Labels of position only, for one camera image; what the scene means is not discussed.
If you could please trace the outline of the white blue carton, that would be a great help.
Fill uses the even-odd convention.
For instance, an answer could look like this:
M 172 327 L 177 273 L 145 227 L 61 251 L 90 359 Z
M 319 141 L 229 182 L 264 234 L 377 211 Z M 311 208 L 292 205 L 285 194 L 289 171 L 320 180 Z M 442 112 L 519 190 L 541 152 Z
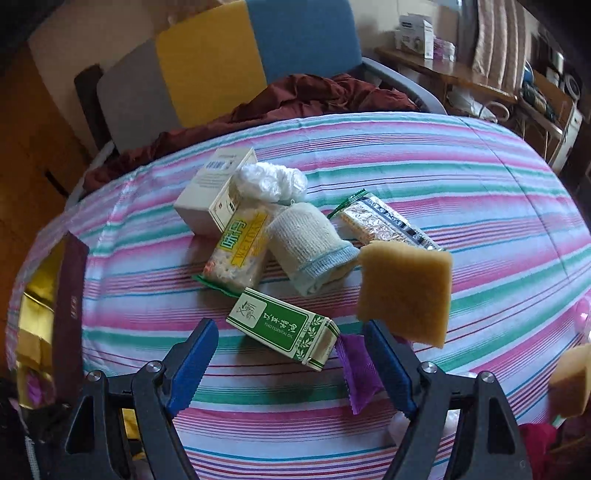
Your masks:
M 434 59 L 435 34 L 432 20 L 428 16 L 409 14 L 399 17 L 394 30 L 396 48 L 423 59 Z

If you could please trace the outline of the cream blue rolled sock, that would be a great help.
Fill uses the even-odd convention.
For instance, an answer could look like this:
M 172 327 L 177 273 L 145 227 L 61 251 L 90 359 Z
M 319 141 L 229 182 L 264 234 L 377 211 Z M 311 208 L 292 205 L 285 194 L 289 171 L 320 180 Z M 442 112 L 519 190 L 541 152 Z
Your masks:
M 281 211 L 266 235 L 271 254 L 304 297 L 348 275 L 360 253 L 311 203 L 294 203 Z

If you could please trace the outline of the pink curtain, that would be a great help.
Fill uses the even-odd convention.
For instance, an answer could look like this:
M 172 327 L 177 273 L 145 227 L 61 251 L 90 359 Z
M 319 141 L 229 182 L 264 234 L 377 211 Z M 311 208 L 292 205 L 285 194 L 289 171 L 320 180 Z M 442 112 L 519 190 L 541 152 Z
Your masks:
M 517 94 L 530 54 L 526 9 L 519 1 L 477 1 L 478 35 L 472 70 L 497 89 Z

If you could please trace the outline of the wooden desk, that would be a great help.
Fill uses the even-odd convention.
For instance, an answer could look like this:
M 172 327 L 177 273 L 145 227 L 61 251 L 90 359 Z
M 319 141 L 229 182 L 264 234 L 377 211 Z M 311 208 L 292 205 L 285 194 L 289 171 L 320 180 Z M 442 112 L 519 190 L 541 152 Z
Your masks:
M 438 79 L 443 83 L 445 90 L 450 86 L 459 86 L 488 95 L 498 102 L 519 105 L 550 135 L 557 139 L 561 139 L 563 136 L 563 130 L 560 127 L 545 119 L 540 112 L 527 104 L 518 94 L 494 87 L 487 77 L 476 73 L 466 65 L 457 62 L 424 59 L 418 55 L 388 47 L 376 47 L 375 53 L 385 64 L 402 65 L 420 74 Z

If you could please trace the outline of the yellow sponge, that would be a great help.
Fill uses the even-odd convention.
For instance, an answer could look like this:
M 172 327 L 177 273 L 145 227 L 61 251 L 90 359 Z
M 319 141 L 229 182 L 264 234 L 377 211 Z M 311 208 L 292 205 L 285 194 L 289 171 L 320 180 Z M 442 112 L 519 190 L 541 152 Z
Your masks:
M 551 414 L 562 418 L 582 415 L 590 398 L 590 345 L 565 351 L 549 380 Z
M 360 249 L 356 317 L 380 320 L 408 341 L 443 348 L 451 309 L 453 257 L 396 241 Z

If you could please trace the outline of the white plastic bag ball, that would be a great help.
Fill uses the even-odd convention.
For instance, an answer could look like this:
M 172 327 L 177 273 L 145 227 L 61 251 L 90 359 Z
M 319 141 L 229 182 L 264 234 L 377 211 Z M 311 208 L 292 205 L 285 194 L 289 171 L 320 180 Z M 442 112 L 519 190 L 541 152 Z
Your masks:
M 266 162 L 240 167 L 232 181 L 243 198 L 283 205 L 304 201 L 308 190 L 308 178 L 300 169 Z

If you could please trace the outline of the maroon gold storage box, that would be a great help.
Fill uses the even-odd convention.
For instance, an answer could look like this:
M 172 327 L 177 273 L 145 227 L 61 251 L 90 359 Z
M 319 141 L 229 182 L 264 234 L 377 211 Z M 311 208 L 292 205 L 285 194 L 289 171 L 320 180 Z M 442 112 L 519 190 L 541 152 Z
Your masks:
M 65 233 L 21 296 L 16 383 L 25 409 L 76 401 L 84 377 L 82 294 L 88 252 L 86 244 Z

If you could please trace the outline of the white cardboard box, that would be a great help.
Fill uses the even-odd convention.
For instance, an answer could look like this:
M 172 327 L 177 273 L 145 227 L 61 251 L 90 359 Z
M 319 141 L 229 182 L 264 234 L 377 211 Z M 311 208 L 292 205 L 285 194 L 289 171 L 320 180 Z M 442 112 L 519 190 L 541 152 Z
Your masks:
M 219 238 L 240 203 L 232 177 L 256 162 L 252 147 L 218 148 L 197 171 L 173 204 L 195 235 Z

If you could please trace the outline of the silver cracker packet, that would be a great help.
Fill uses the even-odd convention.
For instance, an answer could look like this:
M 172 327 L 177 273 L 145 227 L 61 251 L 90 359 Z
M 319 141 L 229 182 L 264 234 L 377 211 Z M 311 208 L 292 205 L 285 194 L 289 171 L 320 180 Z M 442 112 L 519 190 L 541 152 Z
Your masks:
M 366 189 L 342 201 L 328 218 L 344 222 L 363 245 L 397 241 L 429 251 L 444 251 L 427 233 Z

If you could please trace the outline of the green medicine box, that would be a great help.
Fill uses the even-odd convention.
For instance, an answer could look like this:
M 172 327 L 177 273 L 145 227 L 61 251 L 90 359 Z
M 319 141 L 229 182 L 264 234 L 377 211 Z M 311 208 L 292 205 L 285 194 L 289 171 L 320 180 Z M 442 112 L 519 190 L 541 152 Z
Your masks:
M 291 360 L 322 371 L 341 335 L 331 318 L 246 288 L 226 322 Z

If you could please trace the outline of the dark red blanket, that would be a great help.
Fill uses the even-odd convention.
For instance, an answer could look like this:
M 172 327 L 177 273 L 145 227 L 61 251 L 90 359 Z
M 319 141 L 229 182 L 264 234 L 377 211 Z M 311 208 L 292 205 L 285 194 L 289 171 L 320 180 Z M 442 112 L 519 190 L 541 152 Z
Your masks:
M 349 74 L 332 78 L 295 74 L 277 80 L 249 103 L 204 125 L 166 131 L 151 144 L 127 150 L 85 174 L 83 194 L 167 155 L 198 143 L 256 126 L 296 118 L 366 112 L 417 112 L 418 105 L 396 89 L 377 87 Z

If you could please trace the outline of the red garment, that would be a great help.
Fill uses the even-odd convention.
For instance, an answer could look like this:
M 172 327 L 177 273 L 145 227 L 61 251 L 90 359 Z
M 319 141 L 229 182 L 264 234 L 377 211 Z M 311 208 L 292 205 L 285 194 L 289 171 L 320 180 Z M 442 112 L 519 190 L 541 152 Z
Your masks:
M 565 422 L 519 426 L 534 479 L 590 479 L 590 430 Z

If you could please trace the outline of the striped bed sheet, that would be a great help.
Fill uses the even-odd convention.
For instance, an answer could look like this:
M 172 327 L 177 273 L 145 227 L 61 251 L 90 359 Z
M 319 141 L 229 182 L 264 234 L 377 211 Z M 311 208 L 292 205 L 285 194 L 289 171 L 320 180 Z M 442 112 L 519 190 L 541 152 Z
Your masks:
M 195 277 L 212 243 L 173 208 L 214 151 L 246 147 L 300 169 L 308 202 L 329 212 L 367 190 L 453 257 L 445 346 L 418 356 L 451 373 L 488 370 L 519 423 L 549 420 L 547 385 L 580 341 L 574 316 L 590 296 L 590 234 L 568 192 L 520 137 L 487 122 L 374 113 L 288 120 L 207 141 L 109 183 L 37 236 L 14 284 L 20 297 L 41 258 L 71 232 L 89 249 L 82 357 L 87 369 L 132 372 L 159 359 L 202 318 L 219 342 L 174 421 L 203 479 L 380 479 L 394 457 L 394 411 L 377 395 L 349 408 L 339 359 L 315 372 L 231 328 L 232 300 Z

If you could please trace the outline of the yellow green cracker packet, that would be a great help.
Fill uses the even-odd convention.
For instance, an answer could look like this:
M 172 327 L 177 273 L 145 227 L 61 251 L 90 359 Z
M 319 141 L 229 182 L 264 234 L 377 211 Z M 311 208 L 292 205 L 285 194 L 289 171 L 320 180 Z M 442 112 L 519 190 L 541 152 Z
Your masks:
M 267 227 L 287 206 L 243 200 L 224 228 L 204 269 L 193 279 L 237 298 L 259 285 L 270 258 Z

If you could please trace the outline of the purple cloth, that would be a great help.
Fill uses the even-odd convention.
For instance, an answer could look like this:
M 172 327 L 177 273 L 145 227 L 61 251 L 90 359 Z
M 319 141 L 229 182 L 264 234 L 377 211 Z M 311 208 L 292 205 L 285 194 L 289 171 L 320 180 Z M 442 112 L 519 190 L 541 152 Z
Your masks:
M 359 415 L 374 395 L 384 390 L 383 383 L 370 358 L 363 335 L 339 335 L 335 351 L 342 364 L 353 415 Z

